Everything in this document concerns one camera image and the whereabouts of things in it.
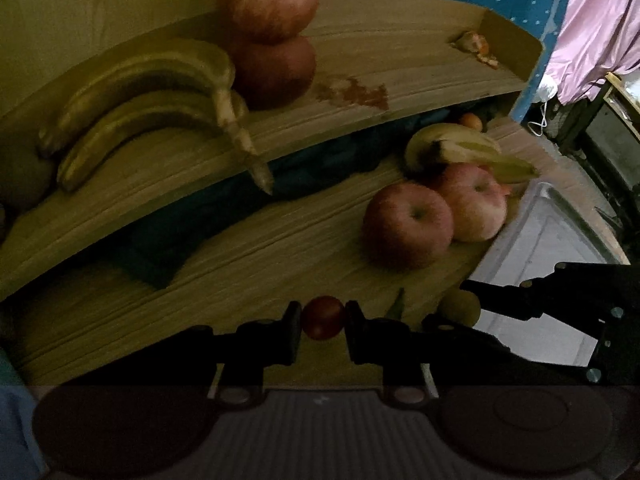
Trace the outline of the wooden side cabinet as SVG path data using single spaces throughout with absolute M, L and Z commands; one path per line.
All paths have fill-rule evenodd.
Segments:
M 577 102 L 556 138 L 602 192 L 624 211 L 639 210 L 639 105 L 623 81 L 607 73 L 593 100 Z

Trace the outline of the orange peel scraps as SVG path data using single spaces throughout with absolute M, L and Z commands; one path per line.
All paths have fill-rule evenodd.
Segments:
M 479 32 L 475 30 L 464 32 L 451 45 L 461 52 L 474 55 L 478 62 L 498 70 L 499 61 L 491 53 L 487 39 Z

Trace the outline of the red apple top shelf upper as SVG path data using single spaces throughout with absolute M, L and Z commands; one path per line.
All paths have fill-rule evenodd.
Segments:
M 280 44 L 314 19 L 319 0 L 219 0 L 222 14 L 242 36 L 258 44 Z

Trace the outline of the pink curtain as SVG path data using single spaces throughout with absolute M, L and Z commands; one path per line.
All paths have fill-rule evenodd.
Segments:
M 568 0 L 544 74 L 558 78 L 563 105 L 593 100 L 607 73 L 639 71 L 639 0 Z

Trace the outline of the red apple shelf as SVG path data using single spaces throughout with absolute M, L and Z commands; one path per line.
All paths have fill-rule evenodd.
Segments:
M 300 98 L 316 73 L 316 51 L 304 36 L 282 44 L 235 39 L 227 49 L 235 66 L 235 91 L 250 110 L 272 110 Z
M 280 44 L 314 19 L 319 0 L 219 0 L 222 14 L 242 36 L 258 44 Z

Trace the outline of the small red fruit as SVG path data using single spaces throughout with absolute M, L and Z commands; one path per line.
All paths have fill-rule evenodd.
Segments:
M 341 333 L 343 304 L 333 296 L 319 296 L 303 307 L 300 317 L 303 332 L 313 340 L 325 341 Z

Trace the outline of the banana bunch on shelf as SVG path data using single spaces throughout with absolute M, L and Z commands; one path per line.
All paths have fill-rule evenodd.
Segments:
M 66 153 L 56 180 L 73 192 L 141 133 L 219 131 L 258 188 L 270 194 L 273 176 L 246 128 L 248 108 L 232 89 L 234 76 L 227 52 L 202 40 L 168 39 L 104 58 L 40 130 L 40 150 Z

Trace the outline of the yellow banana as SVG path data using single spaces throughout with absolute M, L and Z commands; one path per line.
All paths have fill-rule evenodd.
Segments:
M 485 133 L 462 125 L 435 124 L 422 128 L 409 140 L 405 151 L 408 168 L 418 170 L 421 155 L 434 145 L 439 148 L 439 153 L 444 148 L 461 148 L 462 162 L 469 160 L 469 153 L 501 154 L 498 142 Z
M 446 164 L 472 164 L 486 167 L 500 183 L 517 184 L 540 176 L 526 160 L 498 153 L 489 146 L 441 140 L 436 142 L 439 159 Z

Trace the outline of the brown kiwi fruit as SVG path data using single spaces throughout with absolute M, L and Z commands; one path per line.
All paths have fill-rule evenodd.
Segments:
M 436 315 L 440 326 L 474 327 L 480 319 L 482 308 L 480 300 L 472 292 L 453 289 L 439 301 Z

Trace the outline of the white plastic bag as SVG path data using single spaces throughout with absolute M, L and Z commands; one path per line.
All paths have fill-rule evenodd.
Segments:
M 554 75 L 544 74 L 540 78 L 538 87 L 535 91 L 534 103 L 547 103 L 558 93 L 559 81 Z

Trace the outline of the small orange under shelf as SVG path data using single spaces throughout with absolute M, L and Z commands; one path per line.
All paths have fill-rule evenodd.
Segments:
M 477 131 L 484 130 L 484 122 L 473 113 L 463 114 L 459 119 L 459 124 Z

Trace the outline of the metal tray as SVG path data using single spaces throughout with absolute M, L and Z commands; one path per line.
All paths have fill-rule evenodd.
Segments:
M 474 281 L 515 285 L 543 278 L 559 262 L 618 263 L 610 248 L 552 183 L 536 179 L 515 219 L 495 238 L 471 274 Z M 483 310 L 475 328 L 532 361 L 585 366 L 597 341 L 549 315 L 514 320 Z

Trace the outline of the red apple top shelf lower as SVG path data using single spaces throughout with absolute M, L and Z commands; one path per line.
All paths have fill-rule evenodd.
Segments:
M 304 36 L 282 44 L 235 39 L 227 49 L 235 66 L 235 91 L 250 110 L 272 110 L 300 98 L 316 73 L 316 51 Z

